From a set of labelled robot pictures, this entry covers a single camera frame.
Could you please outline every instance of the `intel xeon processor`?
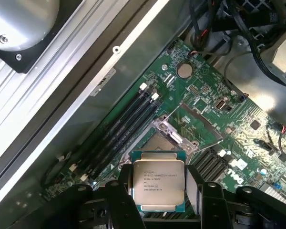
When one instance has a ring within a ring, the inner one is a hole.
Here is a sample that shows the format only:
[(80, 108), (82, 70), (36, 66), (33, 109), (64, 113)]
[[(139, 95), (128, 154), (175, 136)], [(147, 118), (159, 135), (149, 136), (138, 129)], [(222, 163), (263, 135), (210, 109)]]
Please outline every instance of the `intel xeon processor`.
[(133, 199), (140, 211), (184, 211), (184, 151), (135, 151)]

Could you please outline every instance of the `green circuit board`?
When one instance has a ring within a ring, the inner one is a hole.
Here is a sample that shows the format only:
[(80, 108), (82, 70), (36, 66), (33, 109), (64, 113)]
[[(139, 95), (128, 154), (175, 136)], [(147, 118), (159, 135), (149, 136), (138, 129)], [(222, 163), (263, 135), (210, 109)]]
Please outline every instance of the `green circuit board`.
[[(278, 192), (283, 192), (286, 196), (286, 161), (280, 160), (278, 153), (270, 154), (256, 143), (257, 140), (262, 140), (273, 143), (274, 147), (278, 148), (281, 130), (276, 127), (276, 122), (251, 101), (250, 97), (240, 102), (239, 94), (225, 85), (223, 76), (214, 67), (200, 55), (191, 56), (188, 55), (189, 52), (190, 49), (182, 41), (175, 42), (174, 46), (165, 50), (106, 116), (94, 134), (104, 134), (108, 125), (138, 92), (140, 85), (145, 83), (153, 87), (162, 101), (154, 118), (171, 114), (168, 122), (182, 137), (197, 142), (199, 149), (216, 142), (216, 136), (205, 128), (201, 120), (180, 106), (181, 104), (198, 111), (222, 136), (223, 140), (219, 146), (226, 152), (231, 152), (234, 160), (238, 162), (217, 179), (224, 188), (234, 192), (239, 186), (259, 188), (265, 182), (277, 183), (281, 186)], [(193, 68), (193, 73), (186, 79), (177, 74), (181, 63), (188, 63)], [(218, 109), (221, 101), (224, 101), (224, 105)], [(151, 131), (144, 139), (148, 140), (152, 135)], [(134, 149), (140, 148), (144, 139)], [(286, 151), (286, 135), (282, 145)], [(195, 161), (200, 153), (194, 154), (191, 162)], [(122, 156), (123, 152), (117, 154), (96, 179), (97, 184), (118, 176)], [(267, 173), (262, 175), (262, 169), (266, 169)]]

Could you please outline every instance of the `motherboard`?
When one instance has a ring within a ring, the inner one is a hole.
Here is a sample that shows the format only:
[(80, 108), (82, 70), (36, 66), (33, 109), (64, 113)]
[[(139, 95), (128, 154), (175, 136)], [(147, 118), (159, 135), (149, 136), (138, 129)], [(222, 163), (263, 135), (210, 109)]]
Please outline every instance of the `motherboard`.
[[(46, 199), (77, 183), (97, 188), (119, 176), (134, 150), (184, 150), (205, 180), (235, 192), (252, 186), (286, 203), (286, 155), (278, 147), (282, 125), (250, 95), (229, 88), (224, 77), (181, 40), (151, 64), (44, 191)], [(286, 152), (286, 134), (282, 138)], [(193, 218), (184, 213), (146, 217)]]

